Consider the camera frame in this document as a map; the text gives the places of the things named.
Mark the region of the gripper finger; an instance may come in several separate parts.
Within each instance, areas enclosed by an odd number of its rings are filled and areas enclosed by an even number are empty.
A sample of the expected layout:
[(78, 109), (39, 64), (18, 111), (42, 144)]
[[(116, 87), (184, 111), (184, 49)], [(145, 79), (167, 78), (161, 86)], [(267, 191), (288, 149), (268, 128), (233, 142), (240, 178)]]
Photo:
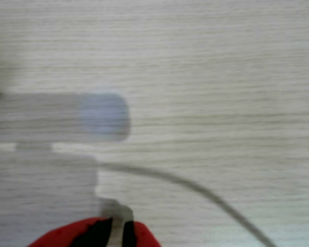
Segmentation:
[(30, 246), (107, 246), (112, 223), (112, 218), (83, 219), (47, 232)]
[(128, 221), (124, 225), (122, 247), (161, 247), (161, 244), (145, 224)]

